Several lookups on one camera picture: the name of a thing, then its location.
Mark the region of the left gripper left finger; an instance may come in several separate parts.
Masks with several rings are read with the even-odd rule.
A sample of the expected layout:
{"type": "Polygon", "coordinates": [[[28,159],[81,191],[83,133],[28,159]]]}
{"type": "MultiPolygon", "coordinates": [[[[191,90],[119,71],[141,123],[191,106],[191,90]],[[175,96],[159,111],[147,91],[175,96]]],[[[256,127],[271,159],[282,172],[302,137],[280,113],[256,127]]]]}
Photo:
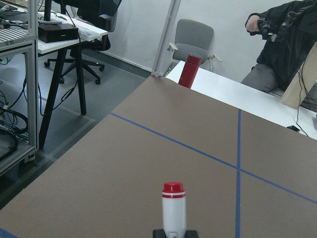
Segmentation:
{"type": "Polygon", "coordinates": [[[152,238],[164,238],[164,230],[163,229],[153,230],[152,238]]]}

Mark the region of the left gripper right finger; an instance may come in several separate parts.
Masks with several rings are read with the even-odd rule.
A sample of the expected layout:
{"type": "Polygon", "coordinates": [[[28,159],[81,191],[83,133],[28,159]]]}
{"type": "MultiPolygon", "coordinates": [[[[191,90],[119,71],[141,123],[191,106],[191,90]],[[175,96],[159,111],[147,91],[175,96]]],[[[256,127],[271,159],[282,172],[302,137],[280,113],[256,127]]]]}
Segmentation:
{"type": "Polygon", "coordinates": [[[187,230],[185,233],[185,238],[199,238],[199,235],[196,230],[187,230]]]}

